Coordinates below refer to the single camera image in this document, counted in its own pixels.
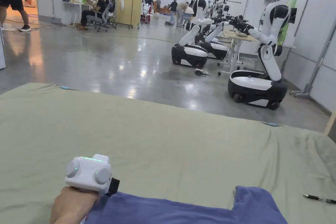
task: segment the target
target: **blue towel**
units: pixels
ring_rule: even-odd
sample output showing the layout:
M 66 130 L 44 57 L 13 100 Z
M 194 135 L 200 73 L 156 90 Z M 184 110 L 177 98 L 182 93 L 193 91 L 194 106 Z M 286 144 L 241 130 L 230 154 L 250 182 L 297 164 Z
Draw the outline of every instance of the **blue towel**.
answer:
M 287 224 L 271 194 L 258 187 L 236 187 L 232 210 L 118 192 L 103 196 L 85 224 Z

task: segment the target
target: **green led light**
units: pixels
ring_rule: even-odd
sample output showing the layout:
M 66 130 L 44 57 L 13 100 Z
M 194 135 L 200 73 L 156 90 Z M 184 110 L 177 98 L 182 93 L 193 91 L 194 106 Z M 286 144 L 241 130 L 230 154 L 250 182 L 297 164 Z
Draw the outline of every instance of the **green led light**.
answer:
M 83 158 L 102 162 L 102 160 L 98 160 L 98 159 L 94 159 L 94 158 L 89 158 L 89 157 L 83 157 Z

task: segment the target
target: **black t-shirt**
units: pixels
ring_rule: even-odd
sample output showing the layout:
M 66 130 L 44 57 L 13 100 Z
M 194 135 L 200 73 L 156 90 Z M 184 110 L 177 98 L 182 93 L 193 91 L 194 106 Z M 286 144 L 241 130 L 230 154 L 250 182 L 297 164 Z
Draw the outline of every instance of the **black t-shirt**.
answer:
M 109 1 L 110 0 L 106 0 L 106 2 L 105 2 L 105 4 L 106 4 L 106 7 L 109 5 Z M 113 6 L 112 6 L 112 8 L 109 10 L 109 12 L 114 12 L 114 10 L 115 10 L 115 8 L 116 8 L 116 0 L 112 0 L 112 2 L 113 2 Z
M 178 3 L 176 1 L 172 2 L 170 4 L 170 11 L 176 11 L 177 6 L 178 6 Z
M 97 7 L 100 7 L 99 11 L 101 14 L 106 9 L 105 1 L 104 0 L 98 0 Z

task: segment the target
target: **black shorts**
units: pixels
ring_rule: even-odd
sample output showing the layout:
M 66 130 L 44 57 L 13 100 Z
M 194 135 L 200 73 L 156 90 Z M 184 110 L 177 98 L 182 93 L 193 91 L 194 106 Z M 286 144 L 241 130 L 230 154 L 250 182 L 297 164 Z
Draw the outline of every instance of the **black shorts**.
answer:
M 0 6 L 3 6 L 5 8 L 11 6 L 14 11 L 23 10 L 22 0 L 0 0 Z

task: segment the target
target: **round button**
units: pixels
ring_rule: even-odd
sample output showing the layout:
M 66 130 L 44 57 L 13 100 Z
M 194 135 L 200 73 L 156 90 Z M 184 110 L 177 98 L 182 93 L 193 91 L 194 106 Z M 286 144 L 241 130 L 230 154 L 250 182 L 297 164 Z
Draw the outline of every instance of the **round button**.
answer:
M 111 176 L 110 171 L 107 168 L 99 169 L 94 174 L 94 179 L 100 185 L 105 184 Z
M 68 165 L 65 170 L 65 175 L 68 178 L 72 178 L 76 175 L 79 169 L 79 163 L 77 161 L 72 160 Z

